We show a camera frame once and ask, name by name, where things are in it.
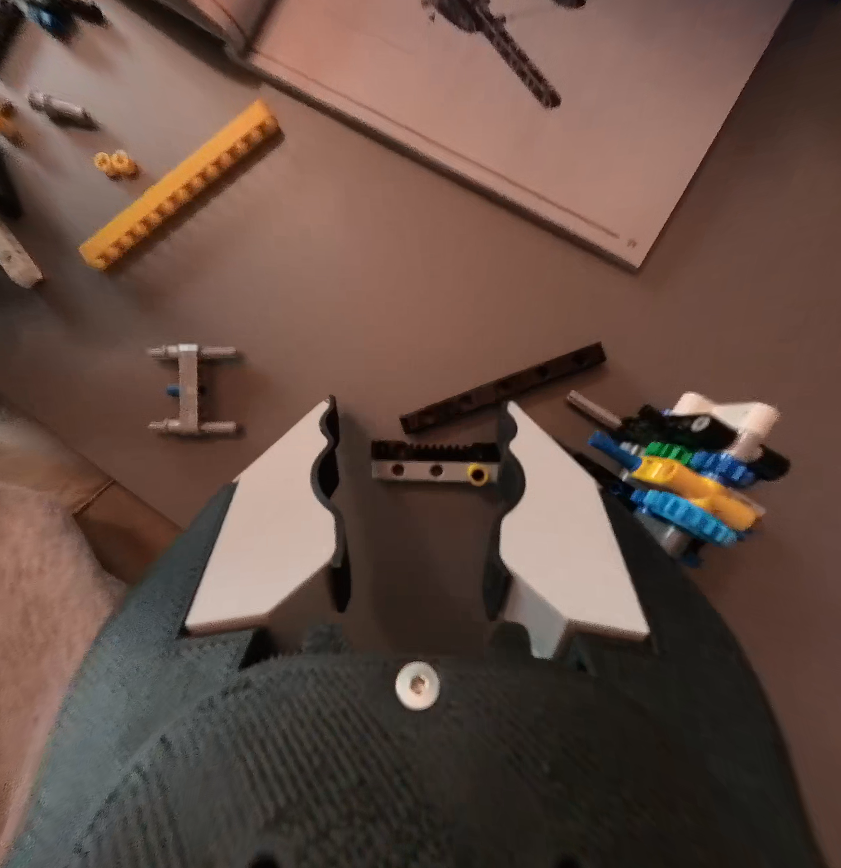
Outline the white lego beam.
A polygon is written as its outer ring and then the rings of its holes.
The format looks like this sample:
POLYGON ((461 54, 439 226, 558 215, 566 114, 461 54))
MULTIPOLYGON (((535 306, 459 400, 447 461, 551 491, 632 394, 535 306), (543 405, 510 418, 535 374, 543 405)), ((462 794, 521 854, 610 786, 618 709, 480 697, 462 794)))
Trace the white lego beam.
POLYGON ((44 280, 44 274, 1 218, 0 266, 21 288, 35 288, 44 280))

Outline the colourful lego gear assembly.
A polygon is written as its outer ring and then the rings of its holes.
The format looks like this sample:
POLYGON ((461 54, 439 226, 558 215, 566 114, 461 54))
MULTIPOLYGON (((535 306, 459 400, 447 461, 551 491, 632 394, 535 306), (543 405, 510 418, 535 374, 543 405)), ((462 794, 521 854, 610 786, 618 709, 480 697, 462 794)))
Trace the colourful lego gear assembly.
POLYGON ((669 556, 692 567, 704 548, 731 548, 754 532, 766 510, 752 490, 790 471, 767 443, 781 412, 762 401, 684 392, 672 407, 617 416, 572 391, 567 405, 596 424, 588 447, 611 467, 569 454, 669 556))

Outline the black lego connector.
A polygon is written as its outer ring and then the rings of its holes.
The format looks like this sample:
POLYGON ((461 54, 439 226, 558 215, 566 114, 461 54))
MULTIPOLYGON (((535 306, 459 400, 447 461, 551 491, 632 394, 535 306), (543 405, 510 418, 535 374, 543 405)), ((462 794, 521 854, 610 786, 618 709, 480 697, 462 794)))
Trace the black lego connector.
POLYGON ((50 12, 60 17, 64 26, 65 32, 60 38, 67 38, 72 34, 78 21, 95 26, 107 26, 108 20, 105 17, 101 7, 94 2, 89 1, 26 1, 26 8, 29 5, 43 7, 50 12))

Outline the lego instruction booklet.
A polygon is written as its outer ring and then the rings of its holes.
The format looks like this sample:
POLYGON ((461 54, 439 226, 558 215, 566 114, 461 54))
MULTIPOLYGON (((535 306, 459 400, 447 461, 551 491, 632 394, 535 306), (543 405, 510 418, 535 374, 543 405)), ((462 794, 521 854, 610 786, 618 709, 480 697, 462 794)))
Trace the lego instruction booklet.
POLYGON ((125 2, 238 68, 639 268, 786 1, 125 2))

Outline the grey lego frame with pins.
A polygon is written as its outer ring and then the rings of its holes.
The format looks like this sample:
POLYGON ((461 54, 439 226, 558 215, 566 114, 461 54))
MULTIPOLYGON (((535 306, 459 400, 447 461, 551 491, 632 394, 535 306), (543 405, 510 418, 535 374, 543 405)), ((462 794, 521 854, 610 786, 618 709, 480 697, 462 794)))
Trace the grey lego frame with pins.
POLYGON ((233 437, 239 433, 234 421, 210 421, 201 415, 203 381, 202 363, 238 359, 234 346, 201 345, 181 342, 148 348, 148 356, 158 362, 176 362, 177 381, 168 386, 167 394, 176 398, 175 418, 150 421, 147 429, 161 436, 181 438, 233 437))

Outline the black lego beam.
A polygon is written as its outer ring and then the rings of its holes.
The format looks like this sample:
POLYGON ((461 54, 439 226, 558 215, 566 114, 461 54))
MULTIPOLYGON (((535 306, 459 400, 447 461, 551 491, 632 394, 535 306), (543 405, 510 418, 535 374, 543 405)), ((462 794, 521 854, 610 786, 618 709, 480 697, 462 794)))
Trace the black lego beam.
POLYGON ((400 416, 402 431, 415 435, 454 424, 482 410, 514 400, 541 386, 577 376, 600 367, 607 354, 600 342, 588 344, 553 359, 535 363, 516 373, 499 377, 400 416))

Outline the person's tan trousers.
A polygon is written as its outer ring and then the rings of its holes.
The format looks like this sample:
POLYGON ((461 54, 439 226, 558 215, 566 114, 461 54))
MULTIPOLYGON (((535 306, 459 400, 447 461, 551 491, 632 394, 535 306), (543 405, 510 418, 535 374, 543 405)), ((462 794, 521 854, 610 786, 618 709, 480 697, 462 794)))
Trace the person's tan trousers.
POLYGON ((61 505, 105 570, 129 586, 144 577, 181 531, 1 394, 0 483, 61 505))

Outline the grey lego axle pin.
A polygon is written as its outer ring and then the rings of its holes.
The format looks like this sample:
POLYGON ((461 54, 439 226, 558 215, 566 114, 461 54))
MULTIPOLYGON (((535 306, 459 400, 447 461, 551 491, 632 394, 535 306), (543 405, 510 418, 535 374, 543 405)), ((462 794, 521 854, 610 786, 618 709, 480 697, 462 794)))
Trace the grey lego axle pin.
POLYGON ((98 122, 82 106, 69 103, 52 94, 40 90, 30 90, 27 102, 32 109, 44 114, 51 122, 64 127, 75 127, 88 131, 99 128, 98 122))

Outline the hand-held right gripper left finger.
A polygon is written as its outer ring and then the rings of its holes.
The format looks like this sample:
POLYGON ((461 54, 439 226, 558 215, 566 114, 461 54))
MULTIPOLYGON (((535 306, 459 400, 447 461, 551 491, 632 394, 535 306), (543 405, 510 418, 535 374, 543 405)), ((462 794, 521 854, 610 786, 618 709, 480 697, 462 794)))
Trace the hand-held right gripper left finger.
POLYGON ((323 399, 236 478, 185 617, 194 636, 264 628, 305 636, 351 597, 347 530, 333 501, 340 420, 323 399))

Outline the grey lego beam with rack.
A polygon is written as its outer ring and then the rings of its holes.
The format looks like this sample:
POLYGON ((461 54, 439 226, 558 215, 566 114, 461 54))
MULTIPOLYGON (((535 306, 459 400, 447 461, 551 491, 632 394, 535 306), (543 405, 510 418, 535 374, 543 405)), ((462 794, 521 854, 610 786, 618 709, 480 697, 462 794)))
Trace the grey lego beam with rack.
POLYGON ((484 487, 499 476, 496 443, 409 443, 372 440, 372 478, 393 483, 466 483, 484 487))

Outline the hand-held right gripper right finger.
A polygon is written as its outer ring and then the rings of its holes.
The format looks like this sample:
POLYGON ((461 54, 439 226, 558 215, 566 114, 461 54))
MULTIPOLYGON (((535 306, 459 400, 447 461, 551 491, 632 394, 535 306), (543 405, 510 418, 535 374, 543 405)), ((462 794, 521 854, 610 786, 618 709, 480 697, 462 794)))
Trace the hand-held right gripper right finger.
POLYGON ((492 623, 526 634, 554 660, 577 635, 641 643, 651 634, 600 488, 515 401, 501 407, 500 512, 483 604, 492 623))

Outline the long yellow lego beam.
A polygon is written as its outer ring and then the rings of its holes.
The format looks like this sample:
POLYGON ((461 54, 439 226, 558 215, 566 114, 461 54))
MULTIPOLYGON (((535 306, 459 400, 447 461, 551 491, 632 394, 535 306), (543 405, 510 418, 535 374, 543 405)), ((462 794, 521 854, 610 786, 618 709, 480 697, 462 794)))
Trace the long yellow lego beam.
POLYGON ((106 270, 142 244, 276 136, 273 111, 257 99, 176 168, 79 246, 83 262, 106 270))

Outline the black lego panel piece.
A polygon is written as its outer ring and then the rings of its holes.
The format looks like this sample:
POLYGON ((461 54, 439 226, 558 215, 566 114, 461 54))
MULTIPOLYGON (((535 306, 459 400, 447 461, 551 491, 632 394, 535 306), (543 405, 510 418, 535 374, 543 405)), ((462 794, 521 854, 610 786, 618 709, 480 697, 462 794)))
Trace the black lego panel piece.
POLYGON ((10 220, 17 220, 22 214, 23 210, 19 196, 6 167, 3 151, 0 148, 0 215, 10 220))

